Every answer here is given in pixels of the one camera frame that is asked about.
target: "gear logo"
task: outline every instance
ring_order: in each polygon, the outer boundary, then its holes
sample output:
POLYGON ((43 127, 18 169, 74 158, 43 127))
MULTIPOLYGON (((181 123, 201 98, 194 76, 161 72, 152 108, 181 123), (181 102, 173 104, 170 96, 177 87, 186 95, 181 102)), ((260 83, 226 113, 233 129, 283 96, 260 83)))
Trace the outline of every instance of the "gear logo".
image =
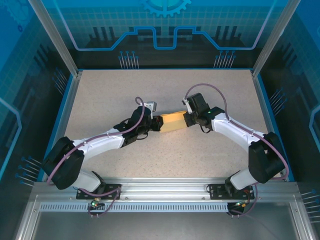
POLYGON ((150 14, 156 14, 157 17, 174 14, 180 14, 180 10, 186 10, 187 4, 191 4, 191 0, 140 0, 144 5, 144 10, 149 10, 150 14))
POLYGON ((28 20, 28 0, 0 0, 0 7, 4 6, 6 6, 7 11, 19 26, 23 26, 24 23, 28 20))

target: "yellow block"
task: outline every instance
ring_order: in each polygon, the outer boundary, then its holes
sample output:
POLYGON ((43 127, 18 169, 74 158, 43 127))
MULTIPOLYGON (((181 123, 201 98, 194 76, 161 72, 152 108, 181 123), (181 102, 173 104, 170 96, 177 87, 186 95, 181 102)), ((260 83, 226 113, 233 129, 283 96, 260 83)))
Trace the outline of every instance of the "yellow block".
POLYGON ((186 128, 187 124, 184 118, 186 112, 187 111, 177 111, 174 113, 162 114, 163 126, 160 129, 160 133, 186 128))

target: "metal base plate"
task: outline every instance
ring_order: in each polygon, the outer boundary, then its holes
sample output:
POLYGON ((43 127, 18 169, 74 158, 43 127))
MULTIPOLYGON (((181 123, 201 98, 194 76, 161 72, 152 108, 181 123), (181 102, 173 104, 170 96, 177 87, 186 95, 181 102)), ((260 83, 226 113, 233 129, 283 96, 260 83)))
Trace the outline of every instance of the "metal base plate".
MULTIPOLYGON (((207 192, 210 193, 211 200, 247 200, 248 196, 244 193, 244 190, 253 190, 252 186, 245 187, 242 191, 239 191, 234 197, 230 197, 225 189, 224 184, 209 184, 206 187, 207 192)), ((250 193, 250 200, 255 199, 254 192, 250 193)))
MULTIPOLYGON (((119 188, 119 187, 121 187, 121 184, 106 184, 103 192, 107 193, 107 192, 110 192, 110 191, 112 191, 112 190, 114 190, 116 188, 119 188)), ((113 200, 113 199, 115 199, 116 195, 117 195, 117 192, 115 191, 114 193, 111 193, 109 195, 102 196, 101 199, 102 200, 113 200)), ((121 192, 118 195, 118 197, 116 198, 117 200, 120 199, 120 195, 121 195, 121 192)), ((90 195, 84 193, 83 191, 81 191, 79 189, 76 192, 76 197, 75 198, 78 199, 78 200, 92 200, 95 197, 94 196, 90 196, 90 195)))

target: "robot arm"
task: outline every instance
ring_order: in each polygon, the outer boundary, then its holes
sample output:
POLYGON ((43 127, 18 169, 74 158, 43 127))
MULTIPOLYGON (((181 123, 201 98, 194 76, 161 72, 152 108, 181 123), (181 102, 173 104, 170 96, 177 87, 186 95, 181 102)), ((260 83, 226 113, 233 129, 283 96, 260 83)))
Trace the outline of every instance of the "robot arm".
POLYGON ((255 133, 267 140, 283 156, 280 140, 275 133, 264 134, 254 131, 233 119, 231 122, 231 118, 224 110, 218 107, 210 109, 200 93, 196 93, 182 102, 188 110, 184 114, 188 127, 199 124, 201 128, 208 129, 207 133, 210 131, 221 133, 240 145, 248 153, 248 168, 233 174, 225 181, 225 188, 230 196, 257 182, 266 183, 285 168, 277 154, 261 139, 253 135, 255 133))
POLYGON ((104 135, 102 137, 97 136, 97 138, 90 137, 79 140, 70 140, 68 137, 60 138, 42 163, 42 168, 48 176, 64 155, 74 149, 75 146, 81 143, 84 144, 75 150, 53 175, 52 181, 56 187, 63 190, 73 186, 96 194, 103 193, 104 182, 102 178, 95 172, 83 170, 83 162, 89 161, 94 156, 108 150, 123 148, 135 142, 138 136, 148 135, 149 131, 159 132, 163 125, 163 120, 161 116, 153 116, 157 104, 155 102, 147 102, 144 106, 145 110, 141 122, 127 133, 121 134, 132 128, 139 121, 142 115, 142 106, 139 106, 133 112, 131 118, 122 121, 112 129, 99 135, 104 135))

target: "speckled table surface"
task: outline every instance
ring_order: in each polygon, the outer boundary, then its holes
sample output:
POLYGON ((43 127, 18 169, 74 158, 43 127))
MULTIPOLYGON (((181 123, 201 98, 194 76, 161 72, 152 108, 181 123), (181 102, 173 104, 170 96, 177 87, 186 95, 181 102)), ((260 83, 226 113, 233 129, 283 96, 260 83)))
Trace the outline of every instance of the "speckled table surface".
MULTIPOLYGON (((267 128, 249 70, 161 69, 84 70, 65 135, 83 139, 104 133, 131 116, 135 97, 157 102, 155 115, 185 110, 182 99, 198 83, 218 87, 235 120, 266 133, 267 128)), ((211 108, 224 108, 212 88, 198 87, 211 108)), ((103 177, 228 177, 248 166, 248 154, 225 136, 204 134, 199 126, 166 133, 104 152, 83 164, 103 177)))

